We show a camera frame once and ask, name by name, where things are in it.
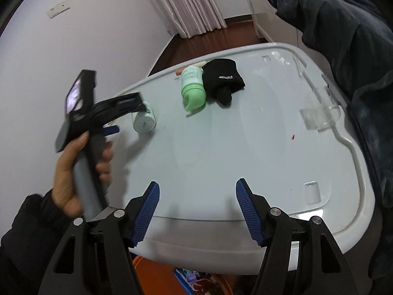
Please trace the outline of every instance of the small white jar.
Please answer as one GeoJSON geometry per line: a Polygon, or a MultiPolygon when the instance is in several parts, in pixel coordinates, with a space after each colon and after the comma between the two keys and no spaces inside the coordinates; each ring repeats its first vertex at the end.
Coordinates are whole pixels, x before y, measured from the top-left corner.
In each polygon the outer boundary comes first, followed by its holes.
{"type": "Polygon", "coordinates": [[[144,101],[143,104],[146,106],[146,112],[132,113],[132,125],[138,133],[148,133],[156,127],[153,109],[148,102],[144,101]]]}

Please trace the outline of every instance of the wooden floor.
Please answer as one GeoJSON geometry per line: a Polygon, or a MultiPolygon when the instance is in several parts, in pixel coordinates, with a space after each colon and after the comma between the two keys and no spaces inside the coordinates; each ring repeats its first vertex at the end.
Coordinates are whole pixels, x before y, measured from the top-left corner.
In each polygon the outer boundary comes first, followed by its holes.
{"type": "Polygon", "coordinates": [[[161,54],[150,75],[206,54],[264,42],[267,41],[256,36],[252,21],[230,23],[226,29],[196,35],[191,39],[182,39],[176,35],[161,54]]]}

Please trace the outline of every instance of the person's hand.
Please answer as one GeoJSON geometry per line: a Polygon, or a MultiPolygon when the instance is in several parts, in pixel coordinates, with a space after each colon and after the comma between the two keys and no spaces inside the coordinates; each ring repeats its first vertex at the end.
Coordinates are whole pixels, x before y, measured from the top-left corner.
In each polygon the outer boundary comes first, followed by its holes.
{"type": "MultiPolygon", "coordinates": [[[[83,211],[73,187],[72,165],[79,151],[85,147],[88,139],[89,133],[85,132],[68,143],[63,154],[57,160],[52,199],[56,206],[71,218],[80,216],[83,211]]],[[[96,170],[100,174],[99,179],[108,185],[111,184],[111,166],[109,164],[113,158],[111,147],[112,142],[107,142],[107,147],[102,153],[103,159],[96,165],[96,170]]]]}

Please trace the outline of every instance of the blue gripper pad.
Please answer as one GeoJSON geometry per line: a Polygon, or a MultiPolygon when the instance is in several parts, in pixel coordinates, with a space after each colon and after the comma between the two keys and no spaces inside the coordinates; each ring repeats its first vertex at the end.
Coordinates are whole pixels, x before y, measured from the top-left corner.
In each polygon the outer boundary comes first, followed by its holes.
{"type": "Polygon", "coordinates": [[[246,220],[251,238],[258,243],[258,246],[262,246],[264,242],[262,220],[252,203],[250,196],[248,195],[242,179],[238,180],[236,183],[236,198],[242,210],[244,219],[246,220]]]}
{"type": "Polygon", "coordinates": [[[104,127],[103,135],[109,136],[119,132],[120,132],[120,127],[118,125],[112,125],[112,126],[104,127]]]}
{"type": "Polygon", "coordinates": [[[131,236],[131,243],[134,247],[145,238],[147,228],[149,227],[159,200],[160,186],[155,183],[134,220],[134,232],[131,236]]]}

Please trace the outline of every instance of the pink curtain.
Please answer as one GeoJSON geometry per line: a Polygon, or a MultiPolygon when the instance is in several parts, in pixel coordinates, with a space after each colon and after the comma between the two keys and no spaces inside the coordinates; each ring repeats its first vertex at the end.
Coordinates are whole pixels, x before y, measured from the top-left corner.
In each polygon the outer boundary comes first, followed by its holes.
{"type": "Polygon", "coordinates": [[[158,12],[163,11],[169,31],[190,38],[214,29],[226,28],[215,0],[151,0],[158,12]]]}

